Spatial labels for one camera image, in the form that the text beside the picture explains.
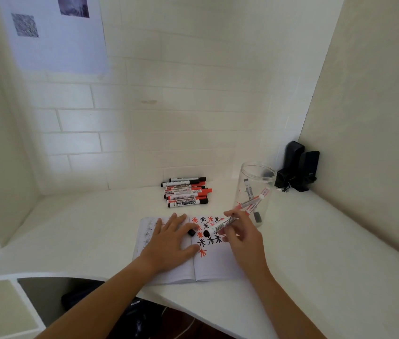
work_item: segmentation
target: hand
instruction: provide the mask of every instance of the hand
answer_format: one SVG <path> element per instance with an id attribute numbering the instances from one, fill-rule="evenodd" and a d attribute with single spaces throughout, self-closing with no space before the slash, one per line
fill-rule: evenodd
<path id="1" fill-rule="evenodd" d="M 225 232 L 224 240 L 231 245 L 237 263 L 250 281 L 262 274 L 270 273 L 265 260 L 262 234 L 254 226 L 248 214 L 241 210 L 228 210 L 224 214 L 238 218 L 220 233 Z"/>
<path id="2" fill-rule="evenodd" d="M 149 268 L 151 274 L 156 275 L 172 270 L 198 252 L 199 245 L 191 245 L 185 250 L 180 248 L 182 237 L 189 230 L 195 230 L 198 227 L 196 224 L 188 223 L 178 228 L 186 217 L 185 214 L 177 216 L 176 213 L 173 213 L 164 225 L 162 219 L 157 220 L 151 240 L 137 258 Z"/>

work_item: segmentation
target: poster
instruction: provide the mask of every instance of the poster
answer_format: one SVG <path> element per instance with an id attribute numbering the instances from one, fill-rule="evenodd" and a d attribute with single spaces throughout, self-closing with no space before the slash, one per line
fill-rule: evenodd
<path id="1" fill-rule="evenodd" d="M 21 69 L 108 72 L 99 0 L 0 0 Z"/>

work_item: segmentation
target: white cabinet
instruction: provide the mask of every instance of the white cabinet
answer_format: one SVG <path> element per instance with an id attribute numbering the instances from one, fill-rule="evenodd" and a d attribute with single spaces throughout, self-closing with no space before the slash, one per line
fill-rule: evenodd
<path id="1" fill-rule="evenodd" d="M 32 339 L 44 328 L 18 282 L 0 281 L 0 339 Z"/>

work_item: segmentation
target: gray image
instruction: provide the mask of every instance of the gray image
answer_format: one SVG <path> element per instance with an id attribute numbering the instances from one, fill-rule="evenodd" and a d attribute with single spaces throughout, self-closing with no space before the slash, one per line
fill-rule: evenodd
<path id="1" fill-rule="evenodd" d="M 18 36 L 39 38 L 33 15 L 11 13 L 11 16 Z"/>
<path id="2" fill-rule="evenodd" d="M 63 15 L 90 17 L 86 0 L 58 0 Z"/>

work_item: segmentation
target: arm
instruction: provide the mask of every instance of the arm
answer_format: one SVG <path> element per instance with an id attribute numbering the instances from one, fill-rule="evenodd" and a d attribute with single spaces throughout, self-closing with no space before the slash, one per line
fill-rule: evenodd
<path id="1" fill-rule="evenodd" d="M 180 249 L 182 237 L 195 224 L 178 228 L 186 215 L 174 213 L 162 226 L 159 219 L 151 241 L 126 268 L 85 297 L 56 320 L 37 339 L 104 339 L 140 289 L 160 272 L 181 265 L 198 251 L 198 245 Z"/>
<path id="2" fill-rule="evenodd" d="M 239 218 L 224 228 L 225 241 L 230 243 L 236 261 L 256 290 L 280 339 L 324 339 L 325 336 L 273 278 L 265 261 L 262 234 L 248 215 L 235 210 L 224 214 Z"/>

